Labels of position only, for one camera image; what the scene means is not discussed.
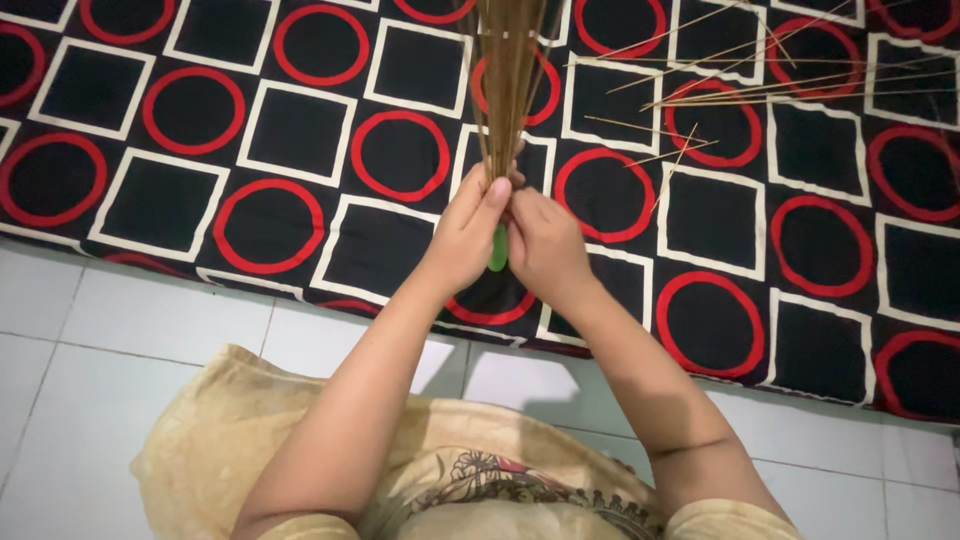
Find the beige shirt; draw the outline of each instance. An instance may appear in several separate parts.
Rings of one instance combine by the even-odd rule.
[[[260,471],[322,391],[224,346],[157,420],[131,472],[158,539],[226,540]],[[699,501],[665,523],[656,492],[569,435],[492,405],[412,396],[356,528],[302,516],[264,540],[795,540],[745,503]]]

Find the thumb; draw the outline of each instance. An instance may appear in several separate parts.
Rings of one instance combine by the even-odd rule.
[[[483,201],[480,202],[476,212],[473,213],[473,217],[467,223],[467,227],[476,230],[478,233],[493,235],[493,229],[496,228],[496,224],[500,221],[500,215],[503,214],[503,209],[507,207],[507,202],[510,201],[512,190],[513,187],[508,179],[500,177],[494,180],[490,189],[487,190],[487,194],[484,195]]]

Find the patterned fabric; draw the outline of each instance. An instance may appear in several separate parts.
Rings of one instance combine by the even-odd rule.
[[[960,419],[960,2],[549,4],[519,168],[669,353]],[[0,233],[373,316],[480,157],[472,5],[0,0]],[[436,330],[588,356],[509,270]]]

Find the floor tile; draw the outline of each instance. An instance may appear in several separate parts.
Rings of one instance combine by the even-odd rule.
[[[780,507],[807,540],[883,540],[886,537],[882,480],[769,461],[755,460],[754,465]]]
[[[0,538],[153,538],[128,467],[198,371],[58,345],[0,499]]]
[[[370,319],[330,309],[277,301],[263,348],[264,359],[308,377],[333,375],[366,331]],[[411,392],[459,398],[467,369],[468,343],[430,334],[423,346]]]
[[[86,259],[0,242],[0,331],[57,339]]]
[[[960,494],[897,482],[887,490],[888,540],[956,540]]]
[[[950,431],[956,429],[885,416],[883,477],[928,487],[960,490],[957,460],[950,435]]]
[[[13,465],[20,434],[53,351],[50,341],[0,334],[0,485]]]
[[[565,431],[584,446],[592,448],[610,459],[619,459],[624,464],[630,465],[636,470],[636,475],[641,480],[651,486],[654,485],[654,473],[650,469],[650,459],[647,458],[647,452],[643,450],[640,441],[591,431],[568,428],[560,428],[560,430]]]
[[[205,363],[224,343],[260,353],[274,300],[93,261],[62,341]]]
[[[881,414],[700,380],[751,457],[883,478]]]
[[[506,406],[564,428],[634,436],[592,360],[474,343],[464,399]]]

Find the white square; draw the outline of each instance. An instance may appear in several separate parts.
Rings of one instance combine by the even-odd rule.
[[[9,223],[0,223],[0,232],[16,234],[17,236],[32,238],[33,240],[42,240],[44,242],[50,242],[51,244],[66,246],[68,248],[73,248],[73,251],[79,253],[80,255],[85,257],[93,257],[80,247],[80,240],[74,240],[73,238],[67,238],[66,236],[58,236],[56,234],[44,233],[42,231],[34,231],[33,229],[24,229],[23,227],[10,225]]]
[[[358,10],[366,10],[368,12],[376,12],[380,9],[380,0],[368,0],[364,2],[363,0],[326,0],[331,4],[340,4],[341,6],[348,6],[350,8],[356,8]]]
[[[750,59],[744,61],[744,63],[752,62],[754,64],[754,75],[753,77],[744,77],[739,73],[734,73],[733,69],[723,72],[723,70],[720,69],[708,69],[705,67],[700,67],[699,65],[692,65],[685,62],[676,61],[677,41],[680,39],[680,32],[678,32],[677,29],[680,27],[680,6],[683,1],[690,2],[692,0],[676,0],[673,3],[673,8],[670,12],[670,39],[667,44],[667,58],[669,60],[666,63],[667,66],[680,71],[692,71],[693,73],[702,75],[704,77],[719,77],[724,81],[737,81],[742,85],[762,85],[764,59],[766,58],[767,35],[766,29],[763,28],[763,25],[760,24],[760,21],[763,21],[763,24],[766,24],[767,9],[762,6],[755,6],[747,2],[741,2],[740,0],[696,0],[699,2],[707,2],[709,4],[716,4],[724,7],[735,5],[734,9],[736,10],[756,13],[756,17],[759,19],[756,22],[756,46],[754,48],[754,53],[748,57]],[[688,32],[697,32],[695,26],[690,28],[692,30],[687,30]]]
[[[887,315],[901,321],[938,328],[947,331],[960,331],[960,323],[946,319],[927,317],[911,313],[890,305],[890,291],[887,288],[887,226],[910,229],[918,233],[938,234],[948,238],[960,239],[960,231],[948,227],[938,227],[926,223],[909,221],[899,217],[877,213],[876,215],[876,287],[879,289],[880,307],[876,310],[881,315]]]
[[[460,189],[460,182],[463,181],[464,175],[467,174],[467,171],[464,170],[467,166],[465,163],[467,160],[467,145],[470,141],[470,135],[475,133],[478,133],[476,124],[464,124],[460,127],[460,139],[457,141],[457,155],[453,159],[453,180],[450,183],[450,201],[452,201],[453,197],[457,194],[457,190]],[[489,134],[490,129],[484,126],[483,133]],[[553,184],[553,164],[557,155],[557,139],[545,136],[533,136],[527,132],[521,132],[520,136],[523,137],[523,140],[527,141],[527,144],[546,147],[546,163],[543,165],[542,193],[549,197],[550,188]]]
[[[503,339],[504,341],[509,341],[510,345],[508,345],[508,347],[512,347],[514,349],[518,348],[520,345],[523,345],[524,343],[527,342],[526,337],[518,337],[516,335],[507,335],[506,333],[500,333],[498,331],[490,331],[487,329],[468,327],[464,325],[454,325],[450,323],[445,323],[443,321],[434,321],[433,324],[434,326],[438,326],[440,328],[446,328],[450,330],[459,330],[459,331],[469,331],[472,333],[485,335],[487,337],[496,337],[499,339]]]
[[[841,4],[842,0],[837,0],[837,4]],[[856,7],[856,16],[855,17],[846,17],[843,15],[838,15],[831,12],[822,12],[820,10],[814,10],[813,8],[808,8],[806,6],[797,6],[795,4],[790,4],[784,0],[770,0],[771,8],[778,8],[784,10],[785,12],[794,12],[801,15],[809,15],[821,20],[826,20],[830,22],[836,22],[839,24],[846,24],[848,26],[853,26],[856,28],[864,28],[867,21],[867,12],[863,8],[863,0],[854,0],[853,5]]]
[[[395,98],[388,95],[376,93],[376,91],[374,90],[376,88],[376,77],[380,72],[380,62],[383,60],[383,47],[387,43],[387,33],[391,28],[408,30],[410,32],[417,32],[420,34],[426,34],[428,36],[433,36],[433,37],[440,37],[443,39],[451,39],[453,41],[460,41],[464,44],[464,57],[463,57],[463,61],[460,63],[460,79],[459,79],[459,82],[457,83],[457,100],[455,102],[456,105],[453,107],[453,109],[440,107],[438,105],[433,105],[430,103],[423,103],[421,101]],[[469,78],[470,55],[472,53],[473,53],[473,37],[464,36],[462,34],[456,34],[454,32],[437,30],[436,28],[430,28],[428,26],[421,26],[419,24],[410,24],[408,22],[402,22],[402,21],[383,17],[380,19],[380,29],[377,32],[376,46],[373,49],[373,60],[370,66],[370,75],[367,77],[367,88],[364,90],[363,97],[364,99],[369,99],[371,101],[378,101],[380,103],[386,103],[387,105],[392,105],[394,107],[403,107],[405,109],[413,109],[413,110],[426,110],[429,112],[435,112],[436,114],[440,114],[442,116],[449,116],[450,118],[456,118],[459,120],[464,112],[464,97],[467,95],[467,81]]]
[[[218,280],[227,280],[229,282],[238,282],[246,283],[247,285],[255,285],[258,287],[273,289],[277,292],[285,292],[287,294],[293,295],[300,302],[306,302],[303,300],[303,288],[294,287],[293,285],[285,285],[283,283],[270,282],[267,280],[262,280],[260,278],[253,278],[251,276],[243,276],[240,274],[232,274],[230,272],[222,272],[220,270],[213,270],[210,268],[201,268],[197,267],[197,275],[200,276],[201,280],[208,282],[212,285],[224,286],[220,282],[213,281],[213,278]]]
[[[590,68],[600,68],[600,69],[615,69],[617,71],[626,71],[628,73],[636,73],[637,75],[643,76],[654,76],[653,79],[654,85],[654,96],[653,103],[659,103],[663,96],[663,77],[658,77],[662,75],[662,71],[654,69],[652,67],[641,67],[639,65],[632,65],[624,61],[603,61],[603,60],[580,60],[580,57],[573,54],[571,51],[569,58],[566,64],[566,87],[564,91],[564,124],[560,132],[560,136],[563,138],[572,138],[574,140],[580,140],[590,144],[602,144],[608,148],[615,148],[617,150],[629,150],[632,152],[642,152],[644,154],[652,154],[654,156],[660,153],[660,134],[650,133],[650,144],[644,144],[642,142],[635,142],[630,140],[615,140],[615,139],[606,139],[599,135],[595,134],[584,134],[580,132],[575,132],[570,128],[571,122],[573,119],[573,92],[574,92],[574,80],[576,77],[577,66],[583,66],[586,69]],[[651,122],[650,129],[658,130],[660,128],[660,106],[654,105],[653,109],[653,121]]]
[[[333,258],[333,248],[336,247],[337,240],[340,239],[340,229],[344,224],[344,219],[347,218],[347,210],[349,209],[350,205],[381,209],[415,217],[417,219],[422,219],[423,221],[432,223],[434,231],[437,230],[437,223],[440,222],[440,216],[437,214],[411,210],[405,206],[381,199],[357,197],[356,195],[347,195],[346,193],[340,196],[340,205],[337,207],[337,213],[333,216],[333,221],[330,222],[330,237],[327,239],[326,244],[324,245],[324,252],[320,255],[320,262],[317,264],[317,270],[313,274],[313,279],[310,281],[310,286],[313,288],[328,290],[330,292],[347,294],[349,296],[361,298],[368,302],[373,302],[374,304],[386,306],[387,302],[390,301],[389,297],[376,294],[375,292],[371,292],[369,290],[364,290],[360,287],[344,285],[342,283],[328,282],[324,279],[326,269],[329,267],[330,260]]]
[[[274,165],[263,161],[251,160],[249,158],[250,146],[253,143],[253,133],[256,131],[257,121],[260,119],[260,110],[263,108],[263,100],[267,95],[267,90],[273,89],[284,92],[294,92],[317,99],[325,99],[341,103],[347,106],[344,114],[344,122],[340,127],[340,142],[337,144],[337,154],[333,161],[333,170],[330,176],[324,176],[308,171],[301,171],[283,165]],[[253,107],[250,111],[250,119],[247,121],[247,129],[243,133],[243,140],[240,143],[240,153],[237,156],[237,165],[248,167],[258,171],[299,178],[316,184],[328,185],[330,187],[340,186],[340,175],[344,169],[344,157],[347,155],[347,147],[350,139],[350,126],[353,124],[353,115],[356,113],[357,100],[350,97],[340,96],[331,92],[307,88],[305,86],[288,85],[278,83],[277,81],[260,80],[260,86],[256,91],[256,97],[253,98]]]
[[[190,9],[190,0],[181,0],[180,2],[180,10],[177,12],[177,18],[174,19],[174,26],[170,30],[170,37],[167,38],[167,44],[163,48],[163,56],[185,61],[192,61],[195,63],[202,63],[203,65],[212,65],[213,67],[219,67],[221,69],[232,69],[233,71],[240,71],[241,73],[259,75],[260,68],[263,66],[263,59],[267,56],[267,47],[270,45],[270,36],[272,36],[274,33],[276,12],[280,9],[280,0],[263,1],[270,2],[270,12],[267,14],[267,24],[263,28],[263,36],[260,37],[260,45],[256,49],[256,58],[253,60],[253,65],[216,60],[202,57],[200,55],[183,53],[176,50],[175,47],[177,46],[177,39],[180,38],[180,30],[183,29],[183,21],[186,19],[187,12]]]
[[[47,99],[47,93],[50,91],[50,86],[53,84],[54,79],[57,78],[57,72],[60,69],[60,64],[63,63],[63,57],[66,56],[67,47],[71,46],[89,49],[91,51],[97,51],[108,55],[126,57],[143,62],[143,69],[140,71],[140,79],[136,82],[136,88],[133,89],[133,96],[131,96],[130,102],[127,104],[127,112],[123,117],[123,124],[120,126],[119,130],[110,130],[107,128],[101,128],[99,126],[91,126],[89,124],[75,122],[73,120],[65,120],[63,118],[57,118],[56,116],[40,113],[40,109],[43,108],[43,102]],[[140,98],[143,97],[143,90],[147,87],[147,79],[150,78],[150,72],[154,69],[155,60],[156,58],[151,55],[145,55],[135,51],[128,51],[127,49],[111,47],[109,45],[102,45],[92,41],[74,39],[73,37],[64,37],[60,41],[60,47],[57,48],[57,53],[54,54],[54,59],[50,62],[50,69],[47,70],[47,75],[43,78],[43,83],[40,85],[40,89],[36,92],[36,99],[34,100],[33,105],[30,107],[30,112],[27,114],[27,118],[37,122],[52,124],[54,126],[67,128],[78,132],[125,140],[127,138],[127,133],[130,132],[130,126],[133,123],[133,118],[136,116],[136,110],[137,106],[140,104]]]
[[[767,218],[765,206],[765,186],[751,180],[745,176],[735,175],[721,171],[708,171],[706,169],[697,169],[686,165],[675,165],[664,161],[663,163],[663,182],[660,185],[660,210],[657,212],[657,255],[660,257],[673,258],[690,262],[699,266],[706,266],[711,270],[719,270],[742,276],[762,282],[766,266],[767,253]],[[686,252],[671,250],[667,247],[666,216],[670,210],[670,177],[674,172],[697,176],[701,178],[710,178],[721,182],[730,182],[731,184],[745,185],[756,191],[756,202],[754,212],[756,213],[756,224],[754,226],[754,254],[756,256],[755,266],[746,268],[736,266],[728,262],[713,260],[712,258],[698,257]]]
[[[38,4],[43,0],[34,0]],[[10,21],[16,24],[22,24],[24,26],[33,26],[34,28],[39,28],[42,30],[49,30],[51,32],[62,33],[66,29],[66,23],[70,20],[70,15],[73,13],[73,9],[77,6],[77,0],[67,0],[66,4],[63,6],[63,12],[60,13],[60,19],[57,22],[47,22],[45,20],[36,20],[32,18],[25,17],[23,15],[14,15],[12,13],[0,12],[0,20]]]
[[[120,238],[102,232],[104,222],[107,220],[107,214],[110,212],[110,207],[113,206],[113,202],[116,200],[117,193],[120,192],[120,187],[123,185],[123,181],[127,176],[127,171],[130,169],[130,163],[134,158],[155,161],[157,163],[164,163],[174,167],[181,167],[184,169],[217,175],[217,182],[213,186],[213,191],[210,193],[210,199],[206,202],[204,216],[200,219],[200,223],[197,224],[197,229],[193,233],[193,241],[190,243],[190,249],[188,251],[182,252],[167,248],[159,248],[150,244],[144,244],[142,242]],[[204,234],[206,233],[206,228],[209,227],[210,222],[213,221],[213,214],[217,211],[217,204],[220,202],[220,195],[224,192],[224,185],[227,183],[227,176],[229,176],[229,174],[230,170],[224,167],[217,167],[196,161],[182,160],[180,158],[171,158],[162,154],[147,152],[146,150],[138,150],[136,148],[128,148],[127,152],[125,152],[123,155],[123,159],[120,160],[120,166],[117,167],[117,172],[113,176],[113,182],[110,184],[110,188],[107,191],[107,196],[104,198],[103,204],[100,205],[99,209],[97,209],[97,217],[93,220],[93,227],[90,229],[90,234],[87,236],[87,238],[110,246],[116,246],[118,248],[134,250],[158,257],[172,258],[174,260],[193,262],[197,258],[197,254],[200,252],[201,244],[204,243]]]
[[[798,306],[809,307],[810,309],[825,311],[826,313],[832,313],[837,317],[843,317],[845,319],[850,319],[854,322],[860,323],[860,348],[863,350],[863,381],[866,387],[862,402],[854,403],[835,398],[818,396],[815,394],[802,392],[800,390],[783,388],[774,384],[774,379],[777,378],[777,324],[780,317],[780,302],[786,302],[789,304],[796,304]],[[864,406],[873,403],[874,387],[876,386],[876,373],[874,372],[873,357],[871,356],[871,350],[874,346],[874,340],[870,333],[871,320],[872,317],[870,315],[865,315],[863,313],[859,313],[851,309],[845,309],[843,307],[837,307],[821,300],[806,298],[805,296],[800,296],[799,294],[782,292],[778,288],[772,287],[770,289],[770,364],[767,368],[767,378],[760,383],[760,386],[777,388],[778,390],[783,390],[792,394],[801,394],[809,398],[815,398],[829,402],[837,402],[856,406]]]
[[[641,257],[620,250],[612,250],[597,244],[587,244],[587,253],[625,260],[631,264],[643,267],[643,321],[641,324],[644,329],[650,331],[651,328],[653,328],[654,261],[648,257]],[[540,312],[540,324],[537,326],[537,338],[566,343],[568,345],[576,345],[578,347],[587,346],[587,342],[580,337],[550,331],[550,317],[552,314],[553,308],[544,304],[543,310]]]
[[[10,145],[13,144],[13,138],[16,137],[16,132],[20,129],[20,123],[16,120],[0,118],[0,126],[7,128],[7,132],[3,135],[3,138],[0,139],[0,161],[3,161],[4,156],[7,155],[7,151],[10,150]]]
[[[845,191],[822,187],[820,185],[811,184],[802,180],[786,178],[780,174],[780,162],[777,157],[777,118],[774,115],[775,104],[790,106],[799,110],[821,112],[830,118],[850,120],[853,122],[853,125],[855,126],[854,130],[856,131],[856,142],[853,145],[853,155],[856,159],[856,175],[860,183],[859,195],[853,195]],[[860,117],[856,114],[846,110],[827,109],[823,104],[820,103],[795,102],[781,96],[770,96],[767,99],[767,170],[768,178],[771,183],[788,185],[794,189],[802,189],[803,191],[817,193],[818,195],[823,195],[825,197],[849,201],[862,207],[869,207],[871,205],[870,186],[869,181],[867,180],[866,162],[867,146],[863,143],[863,130]]]
[[[931,56],[953,58],[953,64],[954,66],[957,66],[956,51],[951,51],[943,47],[933,47],[931,45],[925,45],[918,39],[897,39],[895,37],[890,37],[886,34],[878,34],[873,32],[869,33],[867,38],[867,43],[868,43],[867,64],[868,65],[877,64],[878,58],[877,58],[876,44],[881,40],[886,41],[891,45],[896,45],[898,47],[910,47],[910,48],[919,47],[921,51]],[[943,130],[960,132],[960,93],[955,95],[957,99],[956,123],[948,124],[945,122],[935,122],[933,120],[927,120],[926,118],[921,118],[920,116],[911,116],[909,114],[901,114],[899,112],[891,112],[889,110],[877,109],[876,107],[874,107],[875,82],[876,82],[876,70],[868,69],[867,80],[864,83],[864,92],[867,94],[863,102],[863,111],[865,113],[871,114],[873,116],[879,116],[880,118],[897,120],[899,122],[906,122],[908,124],[914,124],[917,126],[927,126],[930,128],[940,128]],[[960,88],[960,70],[956,71],[956,86]]]

